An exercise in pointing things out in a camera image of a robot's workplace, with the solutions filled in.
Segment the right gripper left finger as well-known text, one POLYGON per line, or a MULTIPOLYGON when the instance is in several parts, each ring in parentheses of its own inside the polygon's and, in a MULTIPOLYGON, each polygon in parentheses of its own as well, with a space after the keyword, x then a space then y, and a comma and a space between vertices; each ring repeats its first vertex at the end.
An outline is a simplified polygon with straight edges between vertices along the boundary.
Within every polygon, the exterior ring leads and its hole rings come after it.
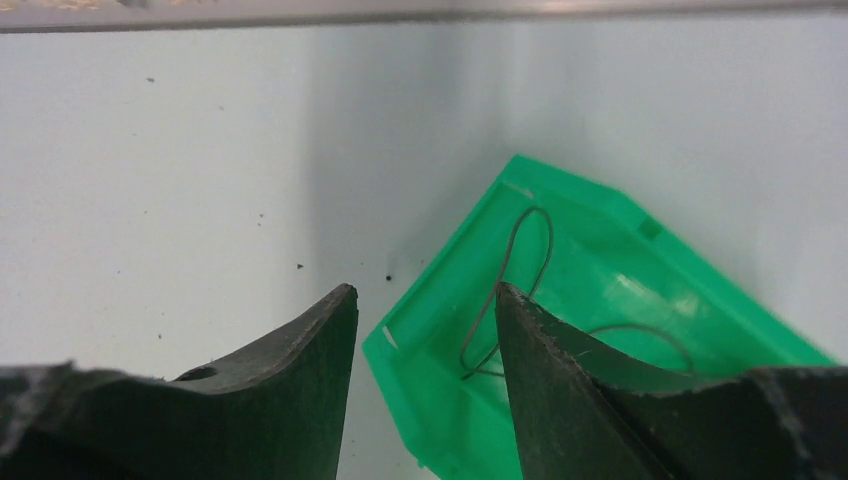
POLYGON ((173 380, 70 362, 1 370, 5 479, 333 479, 356 289, 173 380))

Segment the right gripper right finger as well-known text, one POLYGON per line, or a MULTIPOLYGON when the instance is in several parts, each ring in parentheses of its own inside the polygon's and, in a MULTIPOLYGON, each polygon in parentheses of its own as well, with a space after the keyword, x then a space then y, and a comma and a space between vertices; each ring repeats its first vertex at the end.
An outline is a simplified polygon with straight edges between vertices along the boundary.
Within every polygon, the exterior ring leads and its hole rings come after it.
POLYGON ((688 376, 567 324, 511 284, 496 323, 527 479, 843 479, 847 370, 688 376))

